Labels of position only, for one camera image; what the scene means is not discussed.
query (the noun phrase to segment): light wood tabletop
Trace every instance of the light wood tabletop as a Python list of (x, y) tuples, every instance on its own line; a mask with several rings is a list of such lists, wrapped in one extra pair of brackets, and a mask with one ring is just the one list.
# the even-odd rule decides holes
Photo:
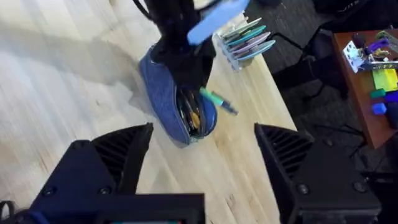
[(2, 1), (0, 200), (28, 207), (72, 141), (152, 122), (138, 193), (204, 192), (208, 223), (279, 222), (254, 123), (295, 126), (263, 57), (236, 73), (216, 47), (208, 89), (239, 114), (181, 147), (138, 71), (159, 37), (131, 0)]

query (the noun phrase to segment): denim pouch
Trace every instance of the denim pouch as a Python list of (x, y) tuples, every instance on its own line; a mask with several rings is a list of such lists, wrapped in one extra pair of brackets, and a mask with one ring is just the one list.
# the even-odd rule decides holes
[(169, 69), (150, 59), (149, 49), (139, 62), (150, 103), (167, 134), (173, 139), (190, 144), (209, 135), (217, 123), (217, 110), (207, 98), (197, 95), (201, 128), (190, 135), (177, 109), (177, 86)]

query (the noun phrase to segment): yellow block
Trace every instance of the yellow block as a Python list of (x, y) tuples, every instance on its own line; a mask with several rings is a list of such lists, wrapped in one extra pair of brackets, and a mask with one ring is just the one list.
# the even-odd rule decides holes
[(398, 90), (398, 77), (395, 69), (373, 70), (372, 74), (375, 89)]

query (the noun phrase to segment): green marker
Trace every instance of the green marker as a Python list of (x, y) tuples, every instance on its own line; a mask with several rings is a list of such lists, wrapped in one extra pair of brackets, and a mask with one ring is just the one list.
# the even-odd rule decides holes
[(216, 96), (209, 91), (207, 91), (205, 88), (201, 87), (199, 90), (200, 94), (207, 99), (209, 99), (211, 102), (213, 102), (215, 105), (220, 106), (224, 110), (228, 111), (229, 113), (233, 115), (237, 115), (238, 111), (235, 110), (229, 102), (226, 100), (222, 99), (220, 96)]

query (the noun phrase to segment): gray carpet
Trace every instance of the gray carpet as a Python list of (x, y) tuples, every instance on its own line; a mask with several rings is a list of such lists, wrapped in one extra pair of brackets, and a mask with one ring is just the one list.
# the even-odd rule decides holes
[[(267, 26), (268, 31), (280, 32), (301, 46), (307, 44), (320, 24), (333, 19), (317, 14), (311, 0), (282, 0), (282, 2), (276, 8), (271, 8), (263, 7), (256, 0), (252, 0), (245, 15), (249, 16), (249, 20), (261, 17), (262, 24)], [(296, 63), (301, 51), (284, 40), (277, 39), (275, 46), (264, 52), (263, 56), (271, 73), (275, 73)], [(343, 153), (349, 155), (361, 143), (361, 137), (314, 128), (313, 124), (337, 128), (348, 124), (361, 129), (353, 105), (350, 99), (342, 100), (340, 94), (330, 87), (326, 87), (321, 96), (310, 103), (303, 103), (302, 97), (314, 94), (320, 85), (321, 83), (315, 80), (282, 91), (282, 97), (298, 130), (306, 130), (316, 138), (330, 139)], [(384, 147), (379, 150), (365, 147), (354, 157), (353, 162), (358, 170), (373, 171), (377, 167), (378, 171), (390, 171), (389, 160), (382, 160), (384, 155)]]
[[(276, 8), (263, 7), (256, 0), (252, 0), (245, 10), (245, 15), (249, 20), (261, 17), (261, 23), (267, 26), (267, 31), (280, 32), (302, 47), (307, 44), (320, 24), (331, 19), (317, 14), (311, 0), (283, 0)], [(275, 46), (263, 56), (271, 73), (275, 73), (296, 63), (301, 51), (284, 40), (277, 39)]]

